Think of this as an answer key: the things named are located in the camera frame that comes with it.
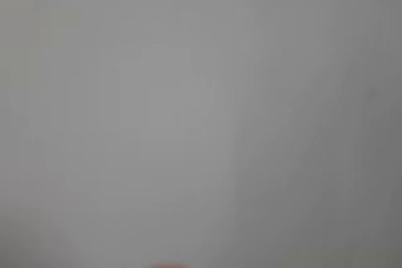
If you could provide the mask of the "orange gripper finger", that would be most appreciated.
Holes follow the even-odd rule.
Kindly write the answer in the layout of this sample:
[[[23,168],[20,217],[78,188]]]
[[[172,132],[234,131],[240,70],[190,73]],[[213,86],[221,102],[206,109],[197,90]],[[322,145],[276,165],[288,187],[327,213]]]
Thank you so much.
[[[190,266],[181,262],[159,262],[150,265],[149,268],[190,268]]]

